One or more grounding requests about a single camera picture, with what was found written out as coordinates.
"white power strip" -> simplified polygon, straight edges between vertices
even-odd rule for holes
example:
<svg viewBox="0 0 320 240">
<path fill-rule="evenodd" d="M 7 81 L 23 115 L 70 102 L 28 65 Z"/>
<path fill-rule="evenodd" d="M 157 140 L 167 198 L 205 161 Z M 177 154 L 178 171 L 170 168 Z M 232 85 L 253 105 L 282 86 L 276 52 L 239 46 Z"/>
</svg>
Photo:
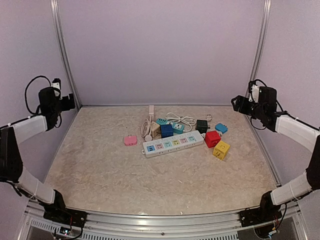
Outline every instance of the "white power strip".
<svg viewBox="0 0 320 240">
<path fill-rule="evenodd" d="M 196 130 L 158 140 L 144 142 L 142 146 L 145 156 L 150 158 L 153 156 L 167 154 L 200 145 L 203 142 L 204 138 L 201 136 L 199 131 Z"/>
</svg>

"power strip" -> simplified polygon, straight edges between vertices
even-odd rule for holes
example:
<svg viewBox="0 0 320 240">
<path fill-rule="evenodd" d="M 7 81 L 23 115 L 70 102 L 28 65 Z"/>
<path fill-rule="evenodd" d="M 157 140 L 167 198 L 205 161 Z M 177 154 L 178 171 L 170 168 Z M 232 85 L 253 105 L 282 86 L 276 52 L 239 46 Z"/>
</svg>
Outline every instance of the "power strip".
<svg viewBox="0 0 320 240">
<path fill-rule="evenodd" d="M 159 124 L 159 125 L 168 125 L 168 124 L 172 125 L 173 132 L 175 134 L 182 134 L 184 132 L 184 129 L 185 129 L 184 125 L 176 123 L 176 122 L 173 122 L 173 121 L 169 121 L 169 120 L 163 119 L 163 118 L 158 118 L 156 120 L 156 123 Z"/>
<path fill-rule="evenodd" d="M 199 131 L 191 131 L 180 135 L 170 136 L 158 140 L 144 142 L 142 144 L 145 156 L 147 158 L 167 154 L 182 149 L 200 145 L 204 138 Z"/>
</svg>

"black cable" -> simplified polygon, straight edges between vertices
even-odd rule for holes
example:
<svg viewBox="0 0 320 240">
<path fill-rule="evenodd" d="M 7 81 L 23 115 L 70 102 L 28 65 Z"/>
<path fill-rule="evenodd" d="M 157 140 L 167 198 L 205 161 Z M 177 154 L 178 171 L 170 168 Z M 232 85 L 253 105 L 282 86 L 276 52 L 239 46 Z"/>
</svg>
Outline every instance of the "black cable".
<svg viewBox="0 0 320 240">
<path fill-rule="evenodd" d="M 51 86 L 51 82 L 50 82 L 50 80 L 49 80 L 46 76 L 39 75 L 39 76 L 36 76 L 35 78 L 33 78 L 33 79 L 28 83 L 28 85 L 25 87 L 25 90 L 24 90 L 25 106 L 26 106 L 26 109 L 28 110 L 28 112 L 29 112 L 30 114 L 32 114 L 32 115 L 39 114 L 39 113 L 37 113 L 37 111 L 39 111 L 39 110 L 38 110 L 38 108 L 37 108 L 37 111 L 36 111 L 36 112 L 32 112 L 32 111 L 30 110 L 29 105 L 28 105 L 28 100 L 27 100 L 27 90 L 28 90 L 30 84 L 32 84 L 36 79 L 39 79 L 39 78 L 44 78 L 44 79 L 46 79 L 46 80 L 49 82 L 49 85 Z"/>
<path fill-rule="evenodd" d="M 287 212 L 287 208 L 288 208 L 288 206 L 287 206 L 287 204 L 285 204 L 284 213 L 283 213 L 283 215 L 282 215 L 282 218 L 281 218 L 281 220 L 280 220 L 280 222 L 279 222 L 279 225 L 277 226 L 276 230 L 278 230 L 278 229 L 280 228 L 280 225 L 281 225 L 282 221 L 283 221 L 284 218 L 285 218 L 285 215 L 286 215 L 286 212 Z"/>
<path fill-rule="evenodd" d="M 262 81 L 262 80 L 260 80 L 260 79 L 256 79 L 256 80 L 254 80 L 254 82 L 260 82 L 260 83 L 262 83 L 265 87 L 268 87 L 267 84 L 265 84 L 265 82 Z"/>
<path fill-rule="evenodd" d="M 61 114 L 59 115 L 59 118 L 60 118 L 60 123 L 59 123 L 59 125 L 58 126 L 56 126 L 56 125 L 54 125 L 54 127 L 55 128 L 60 128 L 60 126 L 61 126 L 61 124 L 62 124 L 62 116 L 61 116 Z"/>
<path fill-rule="evenodd" d="M 65 210 L 63 210 L 63 209 L 60 209 L 60 208 L 58 208 L 58 210 L 60 210 L 61 212 L 66 213 L 66 214 L 68 214 L 68 215 L 71 216 L 73 219 L 77 219 L 78 222 L 81 222 L 79 218 L 73 216 L 70 212 L 67 212 L 67 211 L 65 211 Z M 80 238 L 83 233 L 84 233 L 84 228 L 81 226 L 81 232 L 80 232 L 80 234 L 79 234 L 78 236 L 75 236 L 75 237 L 72 237 L 72 238 L 68 238 L 68 237 L 66 237 L 66 238 L 61 238 L 61 240 L 75 240 L 75 239 Z"/>
<path fill-rule="evenodd" d="M 281 112 L 284 112 L 284 109 L 282 108 L 282 106 L 280 105 L 280 102 L 277 100 L 276 104 L 278 104 L 279 108 L 281 109 Z"/>
<path fill-rule="evenodd" d="M 21 192 L 19 192 L 19 190 L 16 188 L 16 186 L 12 182 L 3 181 L 2 183 L 10 184 L 13 187 L 13 189 L 15 190 L 16 194 L 18 194 L 20 197 L 22 197 Z"/>
<path fill-rule="evenodd" d="M 250 117 L 250 123 L 251 123 L 251 126 L 254 128 L 254 129 L 257 129 L 257 130 L 265 130 L 267 127 L 265 126 L 264 128 L 257 128 L 256 126 L 253 125 L 252 123 L 252 117 Z"/>
<path fill-rule="evenodd" d="M 302 123 L 302 124 L 308 126 L 309 128 L 312 128 L 312 129 L 314 129 L 314 130 L 319 131 L 319 128 L 316 128 L 315 126 L 312 126 L 312 125 L 310 125 L 310 124 L 308 124 L 308 123 L 306 123 L 306 122 L 304 122 L 304 121 L 301 121 L 301 120 L 297 119 L 296 117 L 290 115 L 287 111 L 284 111 L 284 112 L 285 112 L 290 118 L 296 120 L 297 122 Z"/>
</svg>

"wire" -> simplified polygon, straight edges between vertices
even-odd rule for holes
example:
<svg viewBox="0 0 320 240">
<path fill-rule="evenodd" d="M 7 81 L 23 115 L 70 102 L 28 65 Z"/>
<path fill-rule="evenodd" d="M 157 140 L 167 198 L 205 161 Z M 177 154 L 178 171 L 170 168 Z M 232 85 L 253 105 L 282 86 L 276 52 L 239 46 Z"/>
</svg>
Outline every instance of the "wire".
<svg viewBox="0 0 320 240">
<path fill-rule="evenodd" d="M 279 226 L 279 220 L 277 216 L 275 216 L 275 220 L 276 220 L 276 224 Z"/>
<path fill-rule="evenodd" d="M 59 118 L 60 118 L 60 123 L 59 123 L 59 125 L 58 126 L 56 126 L 56 125 L 54 125 L 54 127 L 55 128 L 60 128 L 60 126 L 61 126 L 61 124 L 62 124 L 62 116 L 61 116 L 61 114 L 59 115 Z"/>
<path fill-rule="evenodd" d="M 70 224 L 71 224 L 72 218 L 77 219 L 77 220 L 80 222 L 79 218 L 73 216 L 70 212 L 67 212 L 67 211 L 65 211 L 65 210 L 63 210 L 63 209 L 61 209 L 61 208 L 58 208 L 58 210 L 60 210 L 61 212 L 66 213 L 66 214 L 68 214 L 68 215 L 71 217 Z M 72 237 L 72 238 L 66 237 L 66 238 L 58 238 L 58 239 L 60 239 L 60 240 L 75 240 L 75 239 L 80 238 L 83 233 L 84 233 L 84 228 L 81 226 L 81 232 L 80 232 L 80 234 L 79 234 L 78 236 L 75 236 L 75 237 Z"/>
<path fill-rule="evenodd" d="M 270 236 L 267 236 L 267 238 L 259 237 L 258 234 L 257 234 L 257 232 L 256 232 L 256 228 L 253 228 L 253 231 L 254 231 L 254 234 L 256 235 L 256 237 L 257 237 L 258 239 L 261 239 L 261 240 L 270 240 L 270 239 L 271 239 Z"/>
<path fill-rule="evenodd" d="M 297 122 L 302 123 L 302 124 L 308 126 L 309 128 L 312 128 L 312 129 L 314 129 L 314 130 L 320 131 L 319 128 L 317 128 L 317 127 L 315 127 L 315 126 L 312 126 L 312 125 L 310 125 L 310 124 L 308 124 L 308 123 L 306 123 L 306 122 L 304 122 L 304 121 L 301 121 L 301 120 L 298 119 L 297 117 L 294 117 L 294 116 L 292 116 L 291 114 L 289 114 L 287 111 L 284 111 L 284 112 L 285 112 L 290 118 L 296 120 Z"/>
<path fill-rule="evenodd" d="M 28 83 L 28 85 L 25 87 L 25 90 L 24 90 L 25 106 L 26 106 L 26 109 L 28 110 L 28 112 L 29 112 L 30 114 L 32 114 L 32 115 L 37 115 L 37 114 L 39 114 L 40 106 L 38 106 L 38 107 L 36 108 L 36 111 L 35 111 L 35 112 L 32 112 L 32 111 L 30 110 L 29 105 L 28 105 L 28 100 L 27 100 L 27 90 L 28 90 L 30 84 L 32 84 L 35 80 L 40 79 L 40 78 L 46 79 L 46 80 L 49 82 L 49 85 L 51 86 L 51 82 L 50 82 L 50 80 L 49 80 L 46 76 L 39 75 L 39 76 L 36 76 L 35 78 L 33 78 L 33 79 Z"/>
<path fill-rule="evenodd" d="M 144 122 L 141 126 L 141 137 L 145 137 L 147 135 L 151 135 L 152 127 L 151 127 L 151 115 L 149 115 L 149 119 L 144 119 Z"/>
<path fill-rule="evenodd" d="M 165 116 L 165 119 L 174 123 L 183 123 L 185 125 L 188 125 L 190 129 L 183 129 L 184 132 L 190 132 L 192 130 L 192 126 L 196 125 L 196 120 L 191 116 L 178 116 L 177 114 L 174 114 L 173 112 L 168 112 Z"/>
<path fill-rule="evenodd" d="M 256 127 L 256 126 L 254 126 L 253 125 L 253 123 L 252 123 L 252 117 L 250 117 L 250 123 L 251 123 L 251 126 L 254 128 L 254 129 L 257 129 L 257 130 L 265 130 L 267 127 L 265 126 L 264 128 L 258 128 L 258 127 Z"/>
<path fill-rule="evenodd" d="M 281 218 L 281 220 L 280 220 L 280 222 L 279 222 L 279 224 L 278 224 L 278 226 L 277 226 L 276 230 L 278 230 L 278 229 L 280 228 L 280 225 L 282 224 L 282 222 L 283 222 L 283 220 L 284 220 L 284 218 L 285 218 L 285 215 L 286 215 L 286 213 L 287 213 L 287 208 L 288 208 L 288 205 L 287 205 L 287 204 L 285 204 L 284 213 L 283 213 L 283 215 L 282 215 L 282 218 Z"/>
<path fill-rule="evenodd" d="M 16 188 L 16 186 L 12 182 L 2 181 L 2 183 L 10 184 L 13 187 L 14 191 L 16 192 L 16 194 L 18 194 L 20 197 L 22 197 L 21 192 Z"/>
</svg>

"red plug adapter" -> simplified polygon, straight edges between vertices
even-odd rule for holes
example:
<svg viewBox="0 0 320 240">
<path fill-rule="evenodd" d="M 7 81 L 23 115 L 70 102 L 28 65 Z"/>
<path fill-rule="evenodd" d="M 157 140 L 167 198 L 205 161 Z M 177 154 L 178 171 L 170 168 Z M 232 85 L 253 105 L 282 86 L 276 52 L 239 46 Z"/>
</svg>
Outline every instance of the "red plug adapter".
<svg viewBox="0 0 320 240">
<path fill-rule="evenodd" d="M 124 145 L 126 146 L 133 146 L 133 145 L 136 145 L 138 143 L 138 140 L 137 140 L 137 136 L 125 136 L 124 137 Z"/>
<path fill-rule="evenodd" d="M 205 135 L 204 141 L 208 148 L 215 147 L 221 140 L 219 133 L 217 131 L 208 131 Z"/>
</svg>

